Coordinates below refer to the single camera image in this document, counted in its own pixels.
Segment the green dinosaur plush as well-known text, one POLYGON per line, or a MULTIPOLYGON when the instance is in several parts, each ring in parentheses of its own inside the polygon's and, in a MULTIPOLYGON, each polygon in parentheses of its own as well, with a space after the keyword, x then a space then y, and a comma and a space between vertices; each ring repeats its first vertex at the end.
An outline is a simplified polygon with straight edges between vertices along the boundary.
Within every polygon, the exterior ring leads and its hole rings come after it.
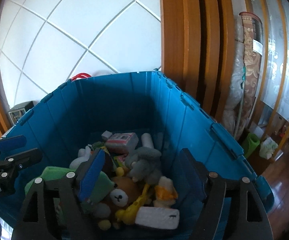
MULTIPOLYGON (((40 177, 45 181, 56 180, 62 178, 68 172, 75 171, 75 169, 70 168, 47 166, 43 170, 42 174, 40 174, 40 177)), ((93 213, 93 205, 101 202, 114 188, 115 183, 109 179, 106 173, 100 171, 93 191, 87 197, 87 200, 81 202, 83 213, 93 213)))

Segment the dark green gift box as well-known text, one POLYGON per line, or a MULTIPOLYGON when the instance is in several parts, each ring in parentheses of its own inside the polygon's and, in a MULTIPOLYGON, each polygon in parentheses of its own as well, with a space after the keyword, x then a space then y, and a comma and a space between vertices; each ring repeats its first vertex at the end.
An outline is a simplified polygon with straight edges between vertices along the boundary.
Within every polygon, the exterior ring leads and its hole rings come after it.
POLYGON ((34 107, 33 101, 23 102, 12 107, 8 111, 12 124, 15 125, 22 118, 22 116, 24 116, 33 107, 34 107))

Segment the blue plastic crate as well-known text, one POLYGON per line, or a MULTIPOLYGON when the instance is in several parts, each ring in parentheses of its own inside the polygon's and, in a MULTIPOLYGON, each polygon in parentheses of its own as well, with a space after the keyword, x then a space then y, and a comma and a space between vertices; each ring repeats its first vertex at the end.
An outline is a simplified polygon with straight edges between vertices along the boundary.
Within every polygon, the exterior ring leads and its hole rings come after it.
MULTIPOLYGON (((0 217, 16 227, 26 183, 47 166, 68 166, 81 147, 99 141, 104 131, 151 134, 162 153, 162 172, 170 176, 179 194, 175 207, 180 211, 180 224, 175 230, 125 225, 117 231, 101 232, 83 219, 93 239, 190 239, 203 203, 191 189, 186 170, 189 161, 180 154, 184 148, 223 178, 249 178, 266 213, 273 205, 267 181, 255 174, 227 130, 163 74, 140 72, 67 81, 17 122, 8 135, 25 136, 27 143, 20 151, 38 148, 42 160, 20 172, 14 194, 0 198, 0 217)), ((216 239, 223 239, 230 202, 230 198, 225 199, 216 239)))

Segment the white rabbit plush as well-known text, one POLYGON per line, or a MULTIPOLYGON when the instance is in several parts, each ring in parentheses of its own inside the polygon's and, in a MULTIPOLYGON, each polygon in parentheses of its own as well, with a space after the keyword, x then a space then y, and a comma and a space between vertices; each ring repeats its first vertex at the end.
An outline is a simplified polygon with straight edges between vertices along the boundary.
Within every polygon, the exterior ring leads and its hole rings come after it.
POLYGON ((76 170, 81 163, 88 161, 91 156, 91 148, 89 145, 85 146, 85 148, 79 149, 78 157, 70 163, 69 168, 76 170))

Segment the yellow giraffe plush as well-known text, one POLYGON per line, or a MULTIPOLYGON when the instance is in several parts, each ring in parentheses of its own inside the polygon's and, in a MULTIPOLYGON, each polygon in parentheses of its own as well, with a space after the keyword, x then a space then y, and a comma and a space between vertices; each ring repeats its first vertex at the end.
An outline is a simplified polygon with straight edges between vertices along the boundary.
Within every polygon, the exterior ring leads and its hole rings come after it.
POLYGON ((147 183, 145 183, 143 187, 140 187, 140 185, 137 183, 136 185, 139 187, 141 192, 141 195, 137 198, 136 201, 134 201, 132 204, 129 204, 125 208, 117 207, 113 204, 116 208, 115 217, 117 222, 122 222, 126 225, 134 224, 139 209, 150 202, 150 197, 152 194, 150 190, 151 186, 147 183))

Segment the brown bear plush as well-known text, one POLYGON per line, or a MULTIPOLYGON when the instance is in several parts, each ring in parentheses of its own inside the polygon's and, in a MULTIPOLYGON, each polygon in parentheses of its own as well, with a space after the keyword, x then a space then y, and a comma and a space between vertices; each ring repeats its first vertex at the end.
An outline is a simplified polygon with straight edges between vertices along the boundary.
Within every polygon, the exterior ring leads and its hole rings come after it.
POLYGON ((109 197, 117 207, 125 208, 141 195, 139 187, 128 177, 114 177, 112 181, 115 186, 109 197))

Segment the small yellow white duck plush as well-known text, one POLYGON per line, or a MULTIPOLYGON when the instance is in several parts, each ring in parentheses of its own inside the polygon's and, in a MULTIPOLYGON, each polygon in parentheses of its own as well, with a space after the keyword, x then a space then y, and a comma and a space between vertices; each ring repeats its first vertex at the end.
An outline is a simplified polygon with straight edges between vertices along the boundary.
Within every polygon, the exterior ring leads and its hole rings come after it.
POLYGON ((178 194, 173 185, 173 181, 162 176, 155 186, 155 196, 156 199, 153 201, 155 207, 170 208, 174 205, 178 198, 178 194))

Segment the pink white medicine box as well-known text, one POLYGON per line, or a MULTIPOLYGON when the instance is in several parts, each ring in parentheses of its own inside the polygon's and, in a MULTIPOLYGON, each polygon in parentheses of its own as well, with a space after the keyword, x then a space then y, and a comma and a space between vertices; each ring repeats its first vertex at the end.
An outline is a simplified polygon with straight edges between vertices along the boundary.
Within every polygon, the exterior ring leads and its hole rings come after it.
POLYGON ((105 143, 106 148, 113 153, 129 154, 139 142, 136 133, 116 133, 105 143))

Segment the grey elephant plush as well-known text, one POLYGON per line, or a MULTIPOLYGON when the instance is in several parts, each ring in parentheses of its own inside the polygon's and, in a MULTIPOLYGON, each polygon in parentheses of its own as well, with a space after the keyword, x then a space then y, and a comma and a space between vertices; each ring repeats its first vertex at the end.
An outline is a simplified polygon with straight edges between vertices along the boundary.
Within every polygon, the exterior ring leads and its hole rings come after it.
POLYGON ((130 170, 128 177, 135 183, 144 181, 149 185, 158 184, 161 172, 161 156, 159 150, 149 147, 139 147, 128 154, 124 165, 130 170))

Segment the red plastic toy case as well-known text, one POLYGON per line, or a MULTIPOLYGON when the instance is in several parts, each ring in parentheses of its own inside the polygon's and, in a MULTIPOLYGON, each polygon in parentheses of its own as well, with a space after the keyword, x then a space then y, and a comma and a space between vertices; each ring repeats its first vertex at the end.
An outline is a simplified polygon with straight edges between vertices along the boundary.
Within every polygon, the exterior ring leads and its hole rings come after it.
POLYGON ((87 79, 89 77, 92 77, 90 74, 87 73, 79 73, 73 77, 70 78, 71 81, 76 81, 76 80, 80 80, 80 79, 87 79))

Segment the rolled patterned carpet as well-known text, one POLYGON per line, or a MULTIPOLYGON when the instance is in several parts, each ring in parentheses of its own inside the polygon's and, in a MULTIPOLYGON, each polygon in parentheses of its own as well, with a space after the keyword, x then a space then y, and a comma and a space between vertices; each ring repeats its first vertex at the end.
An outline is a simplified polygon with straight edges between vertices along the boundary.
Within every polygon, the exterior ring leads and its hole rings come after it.
POLYGON ((264 35, 261 19, 254 13, 242 11, 234 20, 233 71, 221 124, 238 140, 256 99, 264 35))

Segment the wooden door frame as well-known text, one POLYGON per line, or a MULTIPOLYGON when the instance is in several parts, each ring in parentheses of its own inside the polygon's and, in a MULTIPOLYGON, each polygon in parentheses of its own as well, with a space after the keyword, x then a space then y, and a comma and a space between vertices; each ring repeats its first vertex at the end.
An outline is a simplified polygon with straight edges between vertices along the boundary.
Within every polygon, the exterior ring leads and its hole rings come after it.
POLYGON ((160 0, 162 72, 221 121, 235 54, 232 0, 160 0))

